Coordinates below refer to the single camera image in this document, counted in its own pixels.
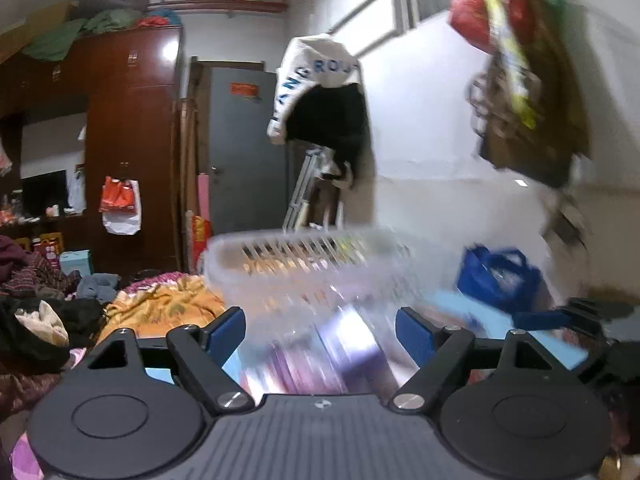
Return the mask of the white tote bag blue letters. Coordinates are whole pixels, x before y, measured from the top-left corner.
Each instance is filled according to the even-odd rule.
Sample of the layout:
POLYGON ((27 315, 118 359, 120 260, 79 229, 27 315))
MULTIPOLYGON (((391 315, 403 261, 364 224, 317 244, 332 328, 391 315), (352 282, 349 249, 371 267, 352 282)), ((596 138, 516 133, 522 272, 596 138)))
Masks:
POLYGON ((297 102, 316 87, 341 88, 358 80, 359 61, 328 34, 294 37, 277 70, 273 111, 267 127, 272 144, 285 144, 286 121, 297 102))

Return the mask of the grey metal door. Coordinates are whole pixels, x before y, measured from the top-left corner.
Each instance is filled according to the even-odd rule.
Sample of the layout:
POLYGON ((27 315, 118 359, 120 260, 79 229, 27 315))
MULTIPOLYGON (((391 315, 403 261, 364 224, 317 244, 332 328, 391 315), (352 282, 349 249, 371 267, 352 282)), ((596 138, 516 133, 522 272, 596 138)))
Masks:
POLYGON ((288 155, 267 134, 276 75, 216 67, 208 90, 209 218, 215 236, 282 226, 288 155))

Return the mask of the dark red wooden wardrobe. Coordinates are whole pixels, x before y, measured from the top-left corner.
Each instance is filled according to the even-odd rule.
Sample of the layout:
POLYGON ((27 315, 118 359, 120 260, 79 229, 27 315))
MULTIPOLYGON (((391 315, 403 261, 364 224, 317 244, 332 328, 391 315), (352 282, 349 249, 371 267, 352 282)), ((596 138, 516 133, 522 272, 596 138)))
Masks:
POLYGON ((180 266, 176 104, 182 29, 149 27, 74 42, 61 62, 17 53, 1 65, 1 114, 85 104, 87 209, 63 235, 98 272, 130 276, 180 266), (106 178, 138 182, 141 228, 116 235, 99 212, 106 178))

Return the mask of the light blue box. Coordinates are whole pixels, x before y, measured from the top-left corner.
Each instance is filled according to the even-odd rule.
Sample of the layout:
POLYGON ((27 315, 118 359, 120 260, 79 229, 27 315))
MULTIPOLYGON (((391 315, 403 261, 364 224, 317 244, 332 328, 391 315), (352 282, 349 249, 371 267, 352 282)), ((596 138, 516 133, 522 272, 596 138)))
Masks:
POLYGON ((93 274, 90 250, 81 249, 73 252, 62 252, 60 255, 60 268, 65 274, 78 271, 83 278, 93 274))

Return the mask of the blue shopping bag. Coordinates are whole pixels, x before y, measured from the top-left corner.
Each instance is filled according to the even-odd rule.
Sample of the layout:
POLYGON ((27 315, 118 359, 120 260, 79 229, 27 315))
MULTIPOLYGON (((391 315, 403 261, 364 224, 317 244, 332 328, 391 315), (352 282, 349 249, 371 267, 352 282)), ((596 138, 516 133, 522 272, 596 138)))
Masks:
POLYGON ((518 248, 492 252, 484 245, 465 249, 457 289, 489 307, 513 314, 530 312, 537 300, 542 274, 518 248))

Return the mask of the dark purple clothes pile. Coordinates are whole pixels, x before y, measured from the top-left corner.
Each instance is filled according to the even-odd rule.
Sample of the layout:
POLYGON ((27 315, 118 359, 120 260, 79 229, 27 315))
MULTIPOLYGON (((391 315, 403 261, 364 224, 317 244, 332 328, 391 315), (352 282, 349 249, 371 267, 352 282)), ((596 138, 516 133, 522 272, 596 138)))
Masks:
POLYGON ((40 289, 50 288, 64 296, 77 289, 81 274, 75 270, 65 274, 39 252, 26 252, 7 236, 1 237, 1 293, 14 298, 37 296, 40 289))

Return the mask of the black television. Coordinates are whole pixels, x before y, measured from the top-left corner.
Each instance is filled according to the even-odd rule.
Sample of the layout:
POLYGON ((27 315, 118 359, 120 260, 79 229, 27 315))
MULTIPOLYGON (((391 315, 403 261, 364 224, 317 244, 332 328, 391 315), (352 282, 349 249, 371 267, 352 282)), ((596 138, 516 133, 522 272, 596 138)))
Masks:
POLYGON ((42 217, 49 207, 68 206, 66 171, 38 174, 21 180, 23 210, 29 217, 42 217))

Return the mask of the green cloth on wardrobe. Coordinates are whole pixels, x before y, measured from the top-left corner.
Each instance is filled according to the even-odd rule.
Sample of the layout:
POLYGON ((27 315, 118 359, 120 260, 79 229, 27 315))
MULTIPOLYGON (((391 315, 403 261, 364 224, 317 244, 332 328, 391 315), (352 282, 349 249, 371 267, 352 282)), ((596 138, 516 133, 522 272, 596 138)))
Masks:
POLYGON ((134 9, 104 10, 92 18, 78 18, 44 32, 24 47, 22 53, 38 61, 63 61, 77 39, 130 29, 142 18, 143 13, 134 9))

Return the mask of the red white plastic bag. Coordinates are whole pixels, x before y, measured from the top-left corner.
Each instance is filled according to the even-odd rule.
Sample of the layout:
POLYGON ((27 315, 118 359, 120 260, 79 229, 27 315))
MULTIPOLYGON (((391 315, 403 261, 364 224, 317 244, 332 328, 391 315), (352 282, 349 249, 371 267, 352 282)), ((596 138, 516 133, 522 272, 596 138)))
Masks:
POLYGON ((131 236, 139 232, 142 205, 138 181, 106 177, 99 212, 107 233, 131 236))

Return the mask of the black hanging garment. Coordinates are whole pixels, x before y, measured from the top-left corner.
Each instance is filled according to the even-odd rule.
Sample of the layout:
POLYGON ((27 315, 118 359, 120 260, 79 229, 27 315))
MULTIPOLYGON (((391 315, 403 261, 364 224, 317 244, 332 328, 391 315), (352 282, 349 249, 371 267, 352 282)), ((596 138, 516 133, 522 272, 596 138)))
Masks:
POLYGON ((285 121, 288 140, 329 148, 347 186, 358 176, 364 144, 369 137, 366 97, 361 84, 338 88, 315 86, 293 106, 285 121))

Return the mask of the yellow orange blanket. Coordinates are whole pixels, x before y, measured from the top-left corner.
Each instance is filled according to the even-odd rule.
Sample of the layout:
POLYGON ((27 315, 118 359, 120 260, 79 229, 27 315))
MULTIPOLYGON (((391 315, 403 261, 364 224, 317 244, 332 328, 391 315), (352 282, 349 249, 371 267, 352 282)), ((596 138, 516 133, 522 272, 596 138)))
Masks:
POLYGON ((212 292, 202 276, 183 274, 136 292, 121 290, 104 309, 105 325, 96 342, 122 328, 130 328, 138 338, 157 338, 183 325, 205 327, 225 310, 221 293, 212 292))

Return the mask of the clear plastic laundry basket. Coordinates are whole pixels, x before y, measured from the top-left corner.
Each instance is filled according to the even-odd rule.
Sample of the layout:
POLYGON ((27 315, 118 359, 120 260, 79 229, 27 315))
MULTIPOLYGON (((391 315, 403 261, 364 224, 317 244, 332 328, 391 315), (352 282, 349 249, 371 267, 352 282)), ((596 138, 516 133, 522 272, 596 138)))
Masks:
POLYGON ((392 229, 253 231, 212 237, 206 284, 246 316, 244 348, 285 342, 354 308, 378 338, 396 311, 454 284, 460 255, 392 229))

